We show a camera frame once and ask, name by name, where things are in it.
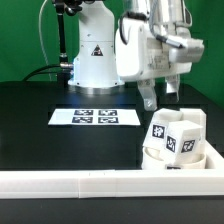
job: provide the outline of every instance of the printed marker sheet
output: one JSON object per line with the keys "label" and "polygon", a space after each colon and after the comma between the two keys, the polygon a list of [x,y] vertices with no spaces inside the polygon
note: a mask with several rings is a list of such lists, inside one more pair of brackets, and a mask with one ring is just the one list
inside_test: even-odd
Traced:
{"label": "printed marker sheet", "polygon": [[133,125],[140,122],[135,110],[55,109],[49,125]]}

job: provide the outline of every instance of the black and white pattern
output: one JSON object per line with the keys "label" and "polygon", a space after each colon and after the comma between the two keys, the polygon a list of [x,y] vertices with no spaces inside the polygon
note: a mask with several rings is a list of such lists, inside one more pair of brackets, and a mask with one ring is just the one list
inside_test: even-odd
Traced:
{"label": "black and white pattern", "polygon": [[176,150],[176,139],[167,136],[166,148],[169,149],[171,152],[175,152]]}
{"label": "black and white pattern", "polygon": [[118,124],[119,120],[117,117],[99,117],[99,124]]}
{"label": "black and white pattern", "polygon": [[94,110],[75,110],[75,116],[93,116]]}
{"label": "black and white pattern", "polygon": [[117,110],[99,110],[99,116],[117,116]]}
{"label": "black and white pattern", "polygon": [[73,124],[92,124],[93,118],[92,117],[73,117],[72,123]]}
{"label": "black and white pattern", "polygon": [[166,165],[167,170],[181,170],[180,166]]}
{"label": "black and white pattern", "polygon": [[164,139],[165,137],[165,127],[160,125],[153,125],[152,136],[155,138]]}
{"label": "black and white pattern", "polygon": [[193,151],[195,140],[185,141],[181,153]]}

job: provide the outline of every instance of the black tabletop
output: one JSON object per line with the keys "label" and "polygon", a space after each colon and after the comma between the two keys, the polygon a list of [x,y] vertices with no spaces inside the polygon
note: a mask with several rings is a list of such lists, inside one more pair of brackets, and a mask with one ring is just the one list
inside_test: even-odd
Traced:
{"label": "black tabletop", "polygon": [[[156,87],[158,109],[201,108],[207,140],[224,153],[224,110],[188,85],[174,102]],[[136,86],[104,96],[54,82],[0,84],[0,170],[140,169],[153,112]],[[135,109],[140,126],[49,126],[56,108]],[[221,197],[0,200],[0,223],[223,223]]]}

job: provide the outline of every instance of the white container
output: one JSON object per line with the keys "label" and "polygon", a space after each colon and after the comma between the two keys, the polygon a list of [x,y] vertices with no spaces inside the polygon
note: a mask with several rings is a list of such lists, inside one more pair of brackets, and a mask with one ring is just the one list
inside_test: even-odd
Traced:
{"label": "white container", "polygon": [[206,142],[206,169],[0,172],[0,198],[224,195],[224,159]]}

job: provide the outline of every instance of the green wall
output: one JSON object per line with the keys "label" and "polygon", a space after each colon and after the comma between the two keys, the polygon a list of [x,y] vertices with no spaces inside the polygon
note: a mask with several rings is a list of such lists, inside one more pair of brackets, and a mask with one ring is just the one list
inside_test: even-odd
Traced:
{"label": "green wall", "polygon": [[[38,16],[44,0],[5,1],[0,14],[0,81],[22,80],[29,72],[45,65],[38,34]],[[204,40],[202,60],[189,74],[182,76],[188,83],[224,108],[224,16],[223,0],[185,0],[193,16],[191,33]],[[118,19],[122,0],[105,4]],[[67,51],[70,61],[78,53],[77,17],[65,18]],[[55,9],[48,1],[43,14],[43,38],[50,64],[58,63],[58,31]],[[35,80],[49,80],[40,76]]]}

